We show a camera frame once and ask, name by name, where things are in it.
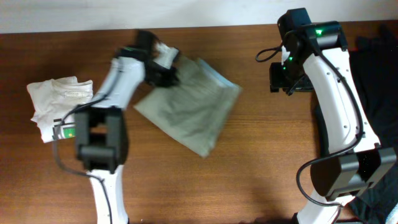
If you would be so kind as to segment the khaki green cargo shorts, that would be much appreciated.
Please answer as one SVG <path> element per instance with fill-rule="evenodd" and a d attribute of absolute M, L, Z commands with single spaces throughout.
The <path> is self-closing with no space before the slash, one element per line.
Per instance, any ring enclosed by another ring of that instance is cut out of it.
<path fill-rule="evenodd" d="M 154 88 L 134 108 L 171 138 L 207 157 L 242 88 L 200 58 L 182 57 L 177 76 L 178 85 Z"/>

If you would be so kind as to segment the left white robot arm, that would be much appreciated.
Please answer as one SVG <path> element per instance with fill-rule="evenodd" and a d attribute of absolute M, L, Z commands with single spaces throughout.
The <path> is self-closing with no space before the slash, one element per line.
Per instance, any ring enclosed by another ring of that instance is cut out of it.
<path fill-rule="evenodd" d="M 142 82 L 161 87 L 178 83 L 173 64 L 179 53 L 165 44 L 121 48 L 93 99 L 74 107 L 55 127 L 59 135 L 67 118 L 74 117 L 76 157 L 83 170 L 73 170 L 61 161 L 57 141 L 53 156 L 61 170 L 90 180 L 98 223 L 129 223 L 123 199 L 123 168 L 129 150 L 124 110 Z"/>

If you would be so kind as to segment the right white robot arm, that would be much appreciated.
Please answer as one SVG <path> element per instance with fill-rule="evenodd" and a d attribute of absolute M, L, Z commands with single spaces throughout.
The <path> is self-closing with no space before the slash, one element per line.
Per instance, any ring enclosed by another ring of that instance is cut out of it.
<path fill-rule="evenodd" d="M 272 91 L 315 91 L 323 116 L 326 155 L 302 165 L 313 193 L 294 223 L 335 223 L 342 208 L 373 188 L 394 165 L 393 148 L 383 146 L 363 110 L 341 26 L 337 22 L 280 20 L 282 60 L 270 67 Z"/>

